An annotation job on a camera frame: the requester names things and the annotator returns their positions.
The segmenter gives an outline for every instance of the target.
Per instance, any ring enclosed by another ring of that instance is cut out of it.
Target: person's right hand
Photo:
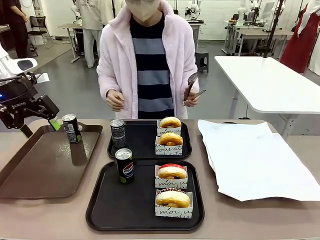
[[[111,89],[106,94],[106,102],[114,112],[120,112],[125,107],[125,98],[122,93]]]

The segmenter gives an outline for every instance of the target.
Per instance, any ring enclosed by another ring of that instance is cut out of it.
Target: donut
[[[166,132],[159,137],[159,144],[164,146],[177,146],[182,145],[184,140],[182,136],[174,132]]]
[[[190,198],[184,191],[172,187],[161,190],[155,197],[155,202],[171,208],[187,208],[190,205]]]
[[[159,126],[165,129],[178,128],[181,127],[181,121],[174,116],[169,116],[162,119]]]
[[[178,164],[165,164],[159,167],[158,176],[162,179],[185,179],[186,170]]]

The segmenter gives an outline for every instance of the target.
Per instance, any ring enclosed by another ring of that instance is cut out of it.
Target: face mask
[[[145,22],[157,11],[161,0],[125,0],[131,13]]]

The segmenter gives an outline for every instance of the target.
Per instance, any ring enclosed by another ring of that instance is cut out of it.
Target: red dress
[[[308,65],[310,54],[317,37],[320,16],[312,13],[305,28],[298,37],[298,29],[301,25],[301,21],[302,17],[300,17],[294,34],[286,46],[280,60],[280,63],[286,65],[299,74],[303,74]]]

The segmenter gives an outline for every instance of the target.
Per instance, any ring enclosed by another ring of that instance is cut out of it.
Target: hand
[[[106,102],[114,112],[120,112],[125,107],[125,98],[122,93],[116,90],[109,90],[106,94]]]
[[[194,98],[194,95],[196,94],[197,92],[193,89],[191,89],[190,91],[190,94],[187,98],[186,101],[184,101],[184,105],[187,106],[187,107],[194,107],[195,105],[198,104],[198,100],[199,100],[199,96]]]

